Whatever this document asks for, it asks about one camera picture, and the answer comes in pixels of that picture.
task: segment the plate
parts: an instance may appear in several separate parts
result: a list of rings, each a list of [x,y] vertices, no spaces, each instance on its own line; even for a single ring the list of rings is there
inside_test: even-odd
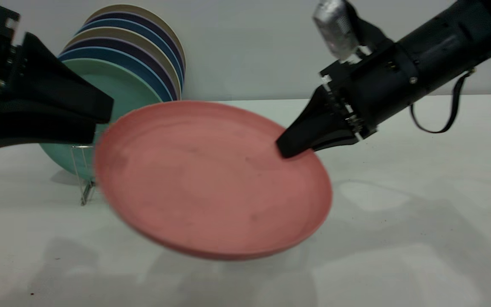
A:
[[[71,50],[84,48],[84,47],[105,47],[105,48],[115,49],[125,52],[126,54],[129,54],[134,58],[137,58],[138,60],[142,61],[142,63],[146,64],[152,71],[154,71],[154,73],[158,77],[160,77],[160,79],[166,86],[166,89],[170,90],[172,101],[181,99],[181,95],[179,95],[178,97],[178,92],[175,88],[175,85],[171,81],[166,70],[158,63],[157,60],[152,58],[150,54],[148,54],[140,47],[135,46],[132,43],[128,43],[127,41],[122,41],[120,39],[90,38],[90,39],[84,39],[82,41],[78,41],[77,43],[74,43],[73,45],[67,47],[62,52],[65,53]]]
[[[272,255],[312,235],[332,198],[312,150],[281,157],[284,130],[218,103],[142,107],[103,135],[97,184],[128,225],[161,245],[222,260]]]
[[[126,29],[115,28],[115,27],[101,27],[90,29],[80,34],[76,35],[72,40],[70,40],[64,49],[72,46],[74,43],[78,43],[84,39],[90,38],[115,38],[123,41],[128,41],[128,43],[132,43],[145,51],[147,51],[153,58],[156,58],[158,63],[162,65],[164,70],[168,72],[168,75],[172,79],[172,82],[176,84],[179,88],[179,93],[182,92],[181,80],[177,73],[177,70],[172,65],[170,59],[156,46],[152,41],[149,41],[146,37],[139,35],[133,31],[129,31]]]
[[[158,25],[160,28],[164,30],[165,33],[168,34],[168,36],[172,39],[172,41],[177,45],[177,48],[181,53],[181,59],[183,60],[183,64],[185,66],[187,65],[185,59],[185,51],[183,50],[183,46],[181,46],[181,42],[179,41],[179,38],[177,37],[173,29],[162,18],[158,17],[158,15],[154,14],[149,10],[146,10],[139,6],[132,6],[130,4],[115,4],[113,6],[106,6],[105,8],[101,8],[100,10],[97,10],[96,12],[94,12],[94,14],[92,14],[87,19],[86,23],[89,23],[90,21],[92,21],[92,19],[95,19],[100,15],[111,13],[111,12],[130,12],[132,14],[142,16],[152,21],[152,23],[154,23],[155,25]]]
[[[109,96],[113,97],[113,114],[111,122],[129,111],[139,109],[145,105],[160,102],[160,98],[151,87],[133,72],[110,62],[93,59],[76,59],[64,62],[67,67],[83,77],[92,85],[101,89]],[[99,131],[94,142],[99,138],[99,134],[105,130],[107,125],[98,125]],[[41,148],[49,157],[66,171],[74,174],[75,167],[71,156],[72,147],[66,144],[41,144]],[[82,159],[81,150],[74,149],[77,171],[80,177],[90,179],[93,175],[92,150],[84,150],[86,164]]]
[[[179,75],[181,77],[180,80],[183,83],[183,76],[185,75],[183,64],[179,62],[179,54],[177,54],[175,50],[172,50],[171,45],[166,43],[166,41],[160,37],[160,32],[162,30],[158,29],[159,32],[156,33],[151,29],[143,25],[140,25],[139,23],[135,23],[133,21],[123,20],[123,19],[103,19],[84,25],[78,31],[78,33],[87,31],[89,29],[96,29],[98,27],[116,27],[121,29],[128,29],[130,31],[138,33],[139,35],[146,37],[149,41],[152,41],[152,43],[158,46],[160,50],[162,50],[164,54],[170,59],[173,66],[176,68],[177,72],[179,72]]]
[[[162,79],[156,75],[146,64],[122,51],[105,47],[84,47],[62,53],[58,56],[60,61],[74,58],[95,58],[117,64],[140,76],[158,94],[162,101],[172,101],[170,90],[164,85]]]

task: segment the wire dish rack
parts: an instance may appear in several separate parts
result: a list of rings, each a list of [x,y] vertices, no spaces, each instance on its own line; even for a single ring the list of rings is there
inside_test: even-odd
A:
[[[70,152],[73,159],[73,167],[75,168],[75,176],[77,177],[78,186],[81,191],[81,206],[85,206],[87,202],[92,199],[92,196],[96,191],[96,181],[94,176],[90,177],[89,179],[84,179],[80,177],[77,169],[77,160],[82,160],[87,170],[93,174],[93,167],[91,164],[86,162],[85,154],[85,151],[92,150],[94,150],[93,145],[73,145],[70,147]]]

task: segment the white table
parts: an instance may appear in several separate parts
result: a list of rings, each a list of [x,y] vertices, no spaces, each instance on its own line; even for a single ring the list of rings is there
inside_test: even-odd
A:
[[[442,127],[450,97],[417,107]],[[288,125],[306,100],[233,101]],[[402,112],[354,146],[319,152],[327,222],[280,255],[189,258],[137,235],[39,146],[0,149],[3,307],[491,307],[491,95],[455,126]]]

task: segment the teal plate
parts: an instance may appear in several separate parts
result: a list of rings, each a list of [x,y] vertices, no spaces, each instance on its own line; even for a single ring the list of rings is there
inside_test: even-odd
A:
[[[84,80],[113,97],[115,103],[111,114],[111,122],[115,122],[119,117],[132,110],[162,101],[144,80],[121,66],[91,58],[77,58],[63,63]],[[107,126],[98,125],[96,127],[97,132],[94,144]],[[74,174],[76,166],[80,177],[84,179],[93,178],[93,148],[73,148],[69,144],[41,144],[41,148],[57,165],[60,165],[66,171]]]

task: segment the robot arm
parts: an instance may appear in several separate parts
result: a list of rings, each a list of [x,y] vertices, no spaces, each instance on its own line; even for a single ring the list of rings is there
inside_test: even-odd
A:
[[[0,147],[28,142],[89,144],[113,99],[62,64],[31,33],[11,45],[19,14],[0,6]]]
[[[339,61],[321,71],[324,84],[277,140],[284,157],[308,148],[355,144],[384,120],[467,72],[454,88],[444,132],[456,117],[464,79],[491,58],[491,0],[458,0],[397,43],[360,19],[346,0],[324,0],[314,21]],[[360,62],[346,62],[352,54]]]

